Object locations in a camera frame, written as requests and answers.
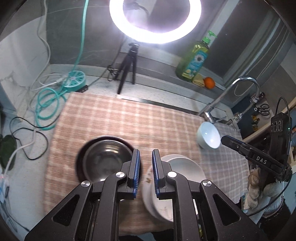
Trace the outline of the orange fruit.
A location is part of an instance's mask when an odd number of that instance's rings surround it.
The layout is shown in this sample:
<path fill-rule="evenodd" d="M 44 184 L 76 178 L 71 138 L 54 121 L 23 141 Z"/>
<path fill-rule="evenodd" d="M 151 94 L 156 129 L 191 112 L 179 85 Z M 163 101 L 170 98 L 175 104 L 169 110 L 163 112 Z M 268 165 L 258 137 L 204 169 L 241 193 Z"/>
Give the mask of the orange fruit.
<path fill-rule="evenodd" d="M 213 89 L 215 87 L 215 81 L 211 77 L 205 77 L 204 79 L 204 85 L 207 89 Z"/>

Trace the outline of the green dish soap bottle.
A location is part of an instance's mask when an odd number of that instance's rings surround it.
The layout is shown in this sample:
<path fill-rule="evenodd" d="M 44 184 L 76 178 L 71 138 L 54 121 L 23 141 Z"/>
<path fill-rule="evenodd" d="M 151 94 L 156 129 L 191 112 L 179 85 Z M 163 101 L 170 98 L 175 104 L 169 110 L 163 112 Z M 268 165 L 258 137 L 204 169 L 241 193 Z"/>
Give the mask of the green dish soap bottle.
<path fill-rule="evenodd" d="M 202 40 L 194 43 L 177 65 L 176 75 L 178 78 L 189 82 L 193 80 L 207 59 L 209 45 L 215 38 L 217 38 L 216 34 L 208 31 Z"/>

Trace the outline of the plaid table cloth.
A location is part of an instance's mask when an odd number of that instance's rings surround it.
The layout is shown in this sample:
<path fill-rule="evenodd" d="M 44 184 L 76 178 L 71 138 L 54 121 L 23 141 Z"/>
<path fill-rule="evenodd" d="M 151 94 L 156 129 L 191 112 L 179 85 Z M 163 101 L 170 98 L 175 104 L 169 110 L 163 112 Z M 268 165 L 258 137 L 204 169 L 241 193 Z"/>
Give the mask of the plaid table cloth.
<path fill-rule="evenodd" d="M 162 156 L 181 154 L 209 172 L 208 151 L 198 146 L 202 118 L 160 106 L 86 93 L 70 94 L 54 128 L 44 186 L 44 210 L 49 212 L 78 184 L 76 156 L 100 136 L 124 139 L 140 150 L 146 171 L 152 150 Z"/>

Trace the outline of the large floral white plate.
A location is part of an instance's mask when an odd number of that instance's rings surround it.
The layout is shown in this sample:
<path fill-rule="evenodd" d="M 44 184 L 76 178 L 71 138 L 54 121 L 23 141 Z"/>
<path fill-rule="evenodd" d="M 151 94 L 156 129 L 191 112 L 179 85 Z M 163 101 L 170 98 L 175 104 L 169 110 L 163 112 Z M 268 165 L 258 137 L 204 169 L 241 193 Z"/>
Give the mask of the large floral white plate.
<path fill-rule="evenodd" d="M 162 161 L 170 163 L 171 169 L 185 176 L 190 181 L 201 182 L 206 178 L 202 168 L 186 156 L 170 154 L 161 157 Z M 144 175 L 142 199 L 148 212 L 155 218 L 166 223 L 173 223 L 173 205 L 171 200 L 158 200 L 154 192 L 152 167 Z"/>

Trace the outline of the black tripod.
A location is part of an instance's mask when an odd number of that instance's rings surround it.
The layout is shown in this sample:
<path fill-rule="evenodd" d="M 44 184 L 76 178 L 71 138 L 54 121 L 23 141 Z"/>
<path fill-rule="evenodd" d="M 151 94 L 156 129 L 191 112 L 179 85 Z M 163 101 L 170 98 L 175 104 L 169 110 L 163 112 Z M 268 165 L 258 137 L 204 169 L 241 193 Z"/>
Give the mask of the black tripod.
<path fill-rule="evenodd" d="M 129 43 L 128 45 L 130 46 L 130 50 L 128 51 L 121 65 L 119 66 L 119 69 L 117 70 L 116 75 L 113 78 L 114 80 L 116 80 L 119 77 L 120 73 L 123 71 L 123 74 L 120 79 L 119 87 L 117 90 L 117 94 L 121 93 L 127 74 L 129 73 L 131 68 L 132 68 L 132 84 L 135 84 L 136 72 L 137 72 L 137 54 L 138 54 L 139 44 Z"/>

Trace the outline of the large white ceramic bowl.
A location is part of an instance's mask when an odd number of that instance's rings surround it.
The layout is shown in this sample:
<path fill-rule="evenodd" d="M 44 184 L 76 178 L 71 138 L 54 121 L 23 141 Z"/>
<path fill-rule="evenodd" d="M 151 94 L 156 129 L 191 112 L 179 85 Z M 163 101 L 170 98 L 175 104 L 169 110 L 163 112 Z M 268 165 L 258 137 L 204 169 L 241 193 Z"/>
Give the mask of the large white ceramic bowl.
<path fill-rule="evenodd" d="M 168 182 L 173 185 L 173 221 L 180 223 L 186 217 L 197 222 L 196 210 L 193 199 L 200 193 L 200 183 L 188 180 L 185 176 L 171 170 L 166 174 Z"/>

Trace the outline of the teal round power strip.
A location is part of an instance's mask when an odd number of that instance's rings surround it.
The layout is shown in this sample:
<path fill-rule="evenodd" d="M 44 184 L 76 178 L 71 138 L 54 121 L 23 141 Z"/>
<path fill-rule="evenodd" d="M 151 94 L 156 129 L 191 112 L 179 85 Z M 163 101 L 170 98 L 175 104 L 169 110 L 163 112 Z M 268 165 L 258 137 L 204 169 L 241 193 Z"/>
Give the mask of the teal round power strip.
<path fill-rule="evenodd" d="M 76 92 L 86 85 L 86 75 L 82 71 L 70 71 L 63 81 L 63 90 L 66 92 Z"/>

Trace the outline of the grey checked cloth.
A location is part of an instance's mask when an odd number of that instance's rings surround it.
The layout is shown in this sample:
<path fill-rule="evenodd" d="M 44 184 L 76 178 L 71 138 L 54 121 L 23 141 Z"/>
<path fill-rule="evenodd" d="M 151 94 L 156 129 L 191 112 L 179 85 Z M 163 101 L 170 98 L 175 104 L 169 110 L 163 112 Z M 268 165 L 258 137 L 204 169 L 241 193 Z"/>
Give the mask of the grey checked cloth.
<path fill-rule="evenodd" d="M 247 191 L 248 163 L 234 150 L 220 145 L 207 150 L 196 144 L 197 156 L 194 158 L 203 168 L 206 177 L 213 181 L 234 203 Z"/>

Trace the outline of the beige work glove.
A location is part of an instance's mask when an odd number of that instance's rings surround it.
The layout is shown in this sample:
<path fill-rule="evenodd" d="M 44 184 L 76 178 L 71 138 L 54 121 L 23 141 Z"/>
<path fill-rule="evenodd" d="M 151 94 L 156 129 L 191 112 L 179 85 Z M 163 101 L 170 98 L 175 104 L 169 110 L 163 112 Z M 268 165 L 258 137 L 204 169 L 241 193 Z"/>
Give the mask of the beige work glove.
<path fill-rule="evenodd" d="M 267 183 L 267 173 L 260 168 L 251 170 L 248 176 L 248 188 L 243 209 L 248 214 L 255 213 L 271 202 L 282 192 L 283 183 L 271 178 Z"/>

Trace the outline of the black scissors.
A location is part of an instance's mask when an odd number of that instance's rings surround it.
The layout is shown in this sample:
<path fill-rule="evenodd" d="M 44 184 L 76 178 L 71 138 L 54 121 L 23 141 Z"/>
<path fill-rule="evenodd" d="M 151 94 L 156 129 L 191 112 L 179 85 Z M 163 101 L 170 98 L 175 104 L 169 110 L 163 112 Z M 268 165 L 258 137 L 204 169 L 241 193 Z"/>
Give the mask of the black scissors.
<path fill-rule="evenodd" d="M 262 104 L 259 107 L 254 107 L 254 111 L 262 116 L 269 116 L 270 115 L 270 106 L 268 104 Z"/>

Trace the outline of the small white bowl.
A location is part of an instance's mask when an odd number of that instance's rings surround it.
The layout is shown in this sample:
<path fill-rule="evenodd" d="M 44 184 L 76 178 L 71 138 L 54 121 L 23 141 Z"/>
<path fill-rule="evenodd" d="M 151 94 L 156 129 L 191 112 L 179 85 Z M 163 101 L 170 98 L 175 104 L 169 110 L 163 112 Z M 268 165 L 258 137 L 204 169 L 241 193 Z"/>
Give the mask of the small white bowl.
<path fill-rule="evenodd" d="M 203 149 L 218 149 L 221 144 L 221 137 L 215 125 L 207 121 L 203 122 L 197 130 L 197 143 Z"/>

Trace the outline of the chrome kitchen faucet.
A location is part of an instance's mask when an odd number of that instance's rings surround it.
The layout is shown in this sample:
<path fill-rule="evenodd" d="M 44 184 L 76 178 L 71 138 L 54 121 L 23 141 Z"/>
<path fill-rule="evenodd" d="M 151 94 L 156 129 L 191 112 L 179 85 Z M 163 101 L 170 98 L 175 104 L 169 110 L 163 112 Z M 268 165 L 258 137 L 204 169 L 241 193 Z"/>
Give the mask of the chrome kitchen faucet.
<path fill-rule="evenodd" d="M 238 77 L 236 80 L 234 80 L 216 99 L 214 99 L 212 102 L 207 104 L 201 111 L 199 111 L 198 116 L 201 116 L 205 121 L 208 121 L 210 123 L 215 123 L 217 120 L 211 115 L 211 111 L 215 108 L 217 104 L 219 104 L 224 98 L 226 98 L 226 103 L 230 104 L 230 107 L 234 107 L 236 105 L 236 102 L 240 100 L 240 97 L 234 97 L 233 89 L 238 84 L 243 82 L 250 82 L 251 85 L 249 88 L 252 87 L 252 85 L 255 87 L 255 93 L 249 98 L 249 104 L 248 106 L 241 112 L 235 113 L 233 117 L 230 118 L 230 120 L 227 122 L 227 124 L 231 123 L 238 123 L 243 115 L 247 113 L 253 105 L 255 105 L 259 101 L 260 96 L 260 89 L 259 84 L 257 83 L 256 79 L 250 77 L 250 76 L 241 76 Z"/>

